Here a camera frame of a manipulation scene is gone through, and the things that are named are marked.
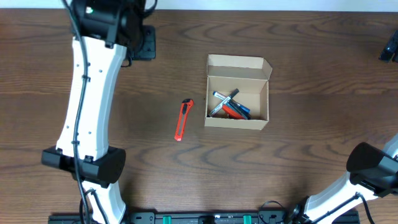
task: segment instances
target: open cardboard box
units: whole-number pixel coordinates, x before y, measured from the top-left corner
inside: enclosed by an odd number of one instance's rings
[[[271,71],[272,67],[264,58],[209,55],[205,126],[262,130],[269,121],[268,80]],[[208,117],[207,114],[221,103],[213,92],[228,96],[236,88],[239,93],[233,100],[250,109],[251,119],[229,119],[223,110]]]

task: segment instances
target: wood grain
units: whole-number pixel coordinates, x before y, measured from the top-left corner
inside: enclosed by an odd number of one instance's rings
[[[157,58],[121,70],[111,112],[110,143],[127,150],[123,199],[131,210],[255,210],[319,193],[355,145],[382,148],[398,130],[398,65],[377,59],[397,16],[157,11],[146,21],[157,29]],[[76,182],[40,164],[66,115],[71,38],[62,10],[0,10],[0,223],[78,211]],[[208,54],[273,66],[263,131],[203,127]],[[177,143],[185,98],[195,106]],[[369,207],[376,223],[397,223],[395,197]]]

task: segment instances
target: box cutter blade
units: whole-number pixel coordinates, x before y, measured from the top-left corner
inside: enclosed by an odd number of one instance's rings
[[[174,139],[177,141],[182,140],[182,136],[184,135],[185,123],[187,122],[188,113],[193,106],[193,100],[186,99],[182,101],[180,116],[178,118],[177,129],[175,130]]]

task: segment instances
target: black cable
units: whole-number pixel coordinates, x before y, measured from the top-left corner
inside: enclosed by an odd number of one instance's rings
[[[105,221],[105,224],[108,224],[108,220],[106,219],[105,212],[104,212],[104,210],[102,209],[102,206],[101,206],[101,204],[100,204],[100,200],[98,199],[98,195],[97,195],[97,193],[95,192],[95,190],[94,190],[94,189],[89,189],[89,190],[87,190],[87,191],[85,192],[85,197],[86,197],[88,194],[90,194],[90,193],[94,196],[95,202],[97,203],[97,206],[98,206],[98,208],[99,208],[99,211],[101,212],[101,215],[102,215],[102,218],[103,218],[104,221]],[[80,199],[79,214],[80,214],[80,221],[81,221],[81,223],[83,223],[83,200],[82,200],[82,199]]]
[[[374,224],[374,221],[371,216],[371,212],[369,211],[368,203],[366,203],[366,199],[361,194],[358,194],[358,196],[362,199],[363,206],[365,207],[366,216],[368,217],[369,222],[371,224]]]
[[[148,16],[152,15],[152,13],[154,13],[156,5],[157,5],[157,0],[155,0],[155,3],[153,6],[151,6],[149,9],[144,11],[144,15],[143,15],[144,19],[147,18]]]
[[[320,218],[318,218],[317,220],[315,220],[314,222],[311,222],[311,224],[316,224],[318,222],[320,222],[321,220],[323,220],[324,218],[330,216],[331,214],[337,212],[339,209],[343,208],[344,206],[346,206],[347,204],[351,203],[353,200],[357,200],[357,199],[362,199],[363,205],[365,207],[365,212],[366,215],[368,216],[368,220],[371,224],[374,224],[374,221],[372,219],[371,213],[369,211],[369,207],[368,204],[366,203],[366,199],[363,197],[362,194],[360,193],[356,193],[354,196],[352,196],[350,199],[346,200],[345,202],[341,203],[339,206],[337,206],[336,208],[334,208],[333,210],[331,210],[330,212],[327,212],[326,214],[322,215]]]
[[[77,184],[78,184],[78,188],[79,188],[79,192],[80,192],[80,196],[81,196],[84,208],[86,210],[85,220],[86,220],[86,223],[89,224],[90,223],[90,212],[88,210],[87,199],[86,199],[86,197],[84,195],[83,185],[81,184],[80,167],[79,167],[79,154],[78,154],[78,150],[77,150],[77,147],[79,145],[79,142],[77,140],[77,136],[78,136],[78,128],[79,128],[79,122],[80,122],[80,115],[81,115],[81,107],[83,106],[83,100],[84,100],[84,96],[85,96],[85,92],[86,92],[87,79],[88,79],[87,51],[86,51],[85,42],[83,41],[83,38],[81,38],[80,31],[79,31],[79,28],[77,26],[76,19],[75,19],[74,15],[73,15],[72,10],[70,9],[70,7],[69,7],[68,3],[66,2],[66,0],[62,0],[62,3],[63,3],[63,6],[65,7],[65,9],[68,11],[68,14],[69,14],[69,17],[70,17],[70,22],[72,23],[73,30],[75,31],[76,39],[80,43],[81,53],[83,55],[83,68],[84,68],[83,84],[81,86],[80,100],[79,100],[79,105],[78,105],[77,113],[76,113],[75,129],[73,131],[72,144],[73,144],[73,156],[75,158],[74,159],[74,165],[75,165],[76,181],[77,181]]]
[[[94,192],[91,193],[91,194],[94,195],[95,202],[97,203],[97,206],[98,206],[98,208],[99,208],[99,211],[100,211],[101,214],[102,214],[102,218],[104,219],[105,224],[108,224],[108,221],[107,221],[107,219],[106,219],[105,212],[104,212],[104,210],[102,209],[102,206],[101,206],[101,204],[100,204],[100,200],[98,199],[97,193],[94,191]]]
[[[266,206],[266,205],[268,205],[268,204],[270,204],[270,203],[276,203],[276,204],[278,204],[283,210],[286,211],[286,208],[283,207],[283,206],[282,206],[279,202],[277,202],[277,201],[269,200],[269,201],[264,202],[264,203],[260,206],[259,213],[258,213],[257,215],[258,215],[258,218],[261,219],[261,221],[262,221],[263,223],[265,223],[265,224],[269,224],[269,223],[267,223],[266,221],[264,221],[264,219],[260,216],[260,211],[261,211],[262,208],[264,208],[264,206]],[[275,224],[283,224],[284,220],[285,220],[285,215],[282,217],[282,221],[275,222]]]

